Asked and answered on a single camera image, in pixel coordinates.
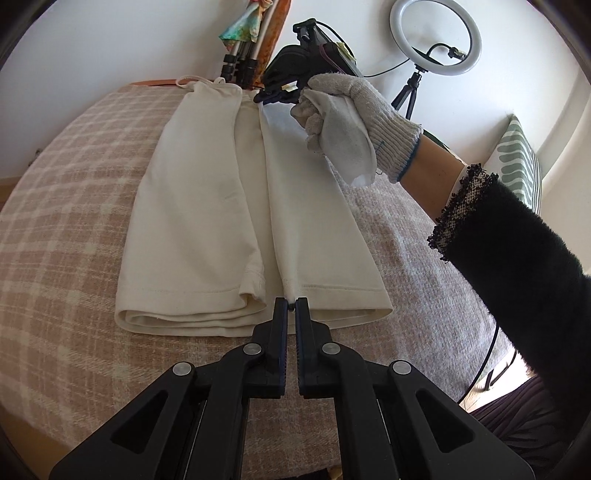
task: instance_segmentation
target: gloved hand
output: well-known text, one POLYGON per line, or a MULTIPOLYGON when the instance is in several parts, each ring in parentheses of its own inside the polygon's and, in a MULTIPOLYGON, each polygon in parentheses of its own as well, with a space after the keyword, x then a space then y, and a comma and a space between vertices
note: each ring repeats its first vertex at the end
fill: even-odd
MULTIPOLYGON (((391 182, 400 181, 418 148, 422 127, 403 118, 365 79, 342 73, 322 73, 310 79, 308 86, 329 95, 346 95, 353 100, 374 146, 378 168, 391 182)), ((291 109, 291 116, 306 130, 308 149, 322 153, 318 135, 323 118, 304 96, 291 109)))

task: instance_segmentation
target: white wall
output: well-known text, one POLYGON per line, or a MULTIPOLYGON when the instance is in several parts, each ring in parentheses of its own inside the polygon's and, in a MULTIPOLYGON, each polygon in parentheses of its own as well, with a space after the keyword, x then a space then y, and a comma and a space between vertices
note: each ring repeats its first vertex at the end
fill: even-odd
POLYGON ((573 90, 566 102, 562 114, 544 144, 537 151, 540 161, 542 178, 547 183, 552 181, 554 175, 548 174, 552 166, 561 158, 569 156, 569 143, 583 118, 585 107, 591 97, 591 85, 582 70, 579 70, 577 79, 574 81, 573 90))
POLYGON ((543 182, 541 217, 591 275, 591 100, 543 182))
MULTIPOLYGON (((527 0, 459 3, 480 27, 482 59, 463 76, 426 74, 413 119, 475 162, 487 159, 507 115, 515 112, 538 149, 567 103, 578 65, 527 0)), ((364 73, 376 73, 403 59, 388 27, 392 4, 293 0, 278 46, 295 43, 291 24, 316 17, 345 38, 364 73)), ((245 0, 57 0, 0 72, 0 178, 22 174, 37 148, 128 82, 216 76, 225 52, 217 34, 244 5, 245 0)), ((418 48, 438 41, 467 48, 463 25, 440 5, 413 5, 404 24, 418 48)), ((412 71, 406 64, 374 85, 393 98, 412 71)))

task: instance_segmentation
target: wooden floor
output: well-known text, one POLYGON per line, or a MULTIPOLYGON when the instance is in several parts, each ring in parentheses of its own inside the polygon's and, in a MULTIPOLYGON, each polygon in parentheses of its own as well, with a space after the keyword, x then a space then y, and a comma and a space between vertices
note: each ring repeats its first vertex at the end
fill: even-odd
POLYGON ((68 447, 34 429, 26 421, 10 415, 1 407, 0 424, 23 462, 39 480, 47 480, 54 465, 70 452, 68 447))
POLYGON ((0 210, 4 207, 4 204, 8 200, 8 197, 17 186, 19 177, 11 179, 0 179, 0 210))

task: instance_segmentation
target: striped pillow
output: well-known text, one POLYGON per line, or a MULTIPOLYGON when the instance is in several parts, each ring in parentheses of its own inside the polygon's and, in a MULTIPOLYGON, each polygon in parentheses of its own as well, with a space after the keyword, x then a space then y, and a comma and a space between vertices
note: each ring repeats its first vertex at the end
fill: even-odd
POLYGON ((486 171, 496 173, 499 180, 519 200, 535 213, 540 212, 542 177, 540 162, 525 138, 521 124, 511 116, 509 127, 484 165, 486 171))

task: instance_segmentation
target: blue thread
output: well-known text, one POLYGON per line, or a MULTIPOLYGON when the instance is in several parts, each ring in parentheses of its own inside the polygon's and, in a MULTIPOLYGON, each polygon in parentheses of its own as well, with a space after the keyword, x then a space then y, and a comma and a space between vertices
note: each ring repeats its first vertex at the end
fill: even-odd
POLYGON ((396 179, 396 181, 400 181, 402 179, 402 177, 404 177, 404 174, 407 172, 407 170, 410 168, 410 164, 413 162, 414 157, 417 155, 418 146, 420 144, 421 144, 421 141, 419 140, 417 142, 417 144, 414 146, 413 152, 410 154, 410 157, 408 158, 406 165, 404 166, 404 168, 400 172, 400 175, 398 175, 398 178, 396 179))
POLYGON ((386 144, 386 142, 384 140, 382 140, 379 145, 377 147, 374 147, 375 153, 376 155, 378 154, 378 152, 380 151, 380 149, 386 144))

